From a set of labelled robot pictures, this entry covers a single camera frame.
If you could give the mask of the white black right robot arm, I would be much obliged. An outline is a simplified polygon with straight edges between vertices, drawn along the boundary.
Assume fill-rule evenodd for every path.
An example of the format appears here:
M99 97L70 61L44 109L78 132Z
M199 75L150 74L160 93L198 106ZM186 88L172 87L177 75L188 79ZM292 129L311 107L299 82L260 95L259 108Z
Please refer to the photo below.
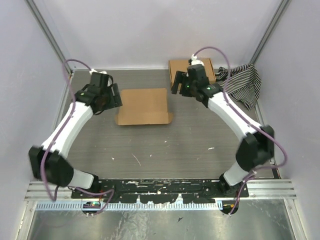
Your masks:
M238 184L254 175L257 167L274 157L274 143L265 135L274 136L271 126L253 121L223 93L217 84L211 84L202 64L190 65L187 71L177 71L171 87L172 94L195 98L217 114L239 139L235 163L219 177L218 187L225 197L238 191Z

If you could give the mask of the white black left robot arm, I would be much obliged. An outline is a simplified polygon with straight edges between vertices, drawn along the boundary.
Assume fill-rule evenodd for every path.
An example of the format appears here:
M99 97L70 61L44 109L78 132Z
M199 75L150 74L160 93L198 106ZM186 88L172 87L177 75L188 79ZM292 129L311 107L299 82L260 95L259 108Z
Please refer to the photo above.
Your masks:
M106 110L122 106L118 85L105 71L90 71L90 81L73 93L69 108L54 132L28 152L33 176L59 187L81 188L88 198L100 194L98 177L77 170L67 161L70 148L84 125Z

